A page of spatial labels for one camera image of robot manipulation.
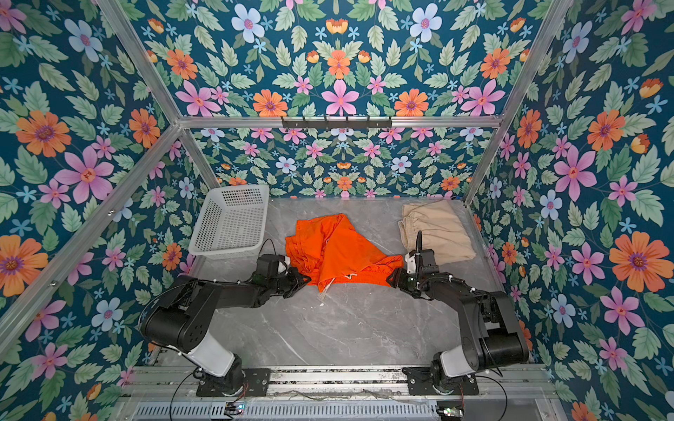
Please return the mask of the beige drawstring shorts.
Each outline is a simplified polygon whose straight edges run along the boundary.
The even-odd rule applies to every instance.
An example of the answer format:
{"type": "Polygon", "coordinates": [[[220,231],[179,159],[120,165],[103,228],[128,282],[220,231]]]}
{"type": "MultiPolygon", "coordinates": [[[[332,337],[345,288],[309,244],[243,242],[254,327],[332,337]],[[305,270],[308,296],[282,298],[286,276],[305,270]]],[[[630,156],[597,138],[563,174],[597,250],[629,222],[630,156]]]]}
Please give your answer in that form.
{"type": "Polygon", "coordinates": [[[418,233],[423,249],[431,249],[438,265],[470,261],[476,257],[471,239],[449,201],[405,203],[398,222],[401,243],[407,252],[416,249],[418,233]]]}

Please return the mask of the orange shorts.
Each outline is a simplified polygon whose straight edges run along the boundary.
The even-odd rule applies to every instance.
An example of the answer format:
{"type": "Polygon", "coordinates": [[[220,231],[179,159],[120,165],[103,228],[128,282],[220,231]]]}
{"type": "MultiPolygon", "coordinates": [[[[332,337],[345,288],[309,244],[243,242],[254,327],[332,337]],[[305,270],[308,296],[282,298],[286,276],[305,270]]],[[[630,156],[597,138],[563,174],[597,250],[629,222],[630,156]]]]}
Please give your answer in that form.
{"type": "Polygon", "coordinates": [[[298,221],[285,252],[321,294],[339,284],[387,287],[389,276],[404,266],[402,256],[384,254],[344,214],[298,221]]]}

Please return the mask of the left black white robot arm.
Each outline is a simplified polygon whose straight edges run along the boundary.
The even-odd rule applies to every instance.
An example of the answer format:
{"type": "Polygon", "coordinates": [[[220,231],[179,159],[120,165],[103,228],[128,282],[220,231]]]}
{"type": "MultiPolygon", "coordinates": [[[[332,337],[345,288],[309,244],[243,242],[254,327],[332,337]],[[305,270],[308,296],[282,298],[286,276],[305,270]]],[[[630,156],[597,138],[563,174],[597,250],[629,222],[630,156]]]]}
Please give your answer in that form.
{"type": "Polygon", "coordinates": [[[212,332],[220,309],[256,309],[270,298],[291,298],[311,278],[296,268],[277,275],[253,274],[247,281],[216,282],[189,275],[149,303],[140,316],[140,333],[158,347],[182,354],[197,368],[196,377],[224,396],[242,392],[247,383],[242,359],[212,332]]]}

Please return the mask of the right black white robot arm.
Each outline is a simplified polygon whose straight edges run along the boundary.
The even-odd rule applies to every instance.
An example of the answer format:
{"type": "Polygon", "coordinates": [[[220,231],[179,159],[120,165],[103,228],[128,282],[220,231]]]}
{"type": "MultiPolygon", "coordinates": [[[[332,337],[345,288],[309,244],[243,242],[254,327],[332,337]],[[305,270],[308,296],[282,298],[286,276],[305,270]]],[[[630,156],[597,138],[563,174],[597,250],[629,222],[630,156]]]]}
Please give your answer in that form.
{"type": "Polygon", "coordinates": [[[407,371],[410,380],[449,395],[472,390],[470,383],[479,373],[528,362],[528,342],[506,293],[476,289],[447,272],[410,275],[403,268],[387,283],[412,298],[444,303],[458,317],[458,345],[438,352],[419,376],[407,371]]]}

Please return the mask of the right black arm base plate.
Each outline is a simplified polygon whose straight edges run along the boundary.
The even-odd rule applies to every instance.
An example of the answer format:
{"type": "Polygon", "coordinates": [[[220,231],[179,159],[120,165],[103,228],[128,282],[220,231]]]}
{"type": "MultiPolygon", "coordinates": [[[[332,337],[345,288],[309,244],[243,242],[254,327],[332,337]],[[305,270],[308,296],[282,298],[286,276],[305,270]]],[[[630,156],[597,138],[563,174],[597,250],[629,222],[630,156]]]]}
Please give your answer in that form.
{"type": "Polygon", "coordinates": [[[411,396],[477,396],[477,381],[471,375],[446,377],[440,368],[405,367],[408,393],[411,396]]]}

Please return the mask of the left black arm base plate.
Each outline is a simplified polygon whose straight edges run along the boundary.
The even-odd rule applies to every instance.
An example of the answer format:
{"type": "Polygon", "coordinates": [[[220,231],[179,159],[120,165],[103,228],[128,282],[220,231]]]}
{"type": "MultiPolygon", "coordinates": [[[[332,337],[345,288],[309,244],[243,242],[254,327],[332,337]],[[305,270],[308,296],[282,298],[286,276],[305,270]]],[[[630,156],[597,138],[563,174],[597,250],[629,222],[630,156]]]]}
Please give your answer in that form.
{"type": "Polygon", "coordinates": [[[259,397],[266,396],[271,371],[266,368],[241,368],[225,377],[202,375],[198,380],[198,397],[259,397]]]}

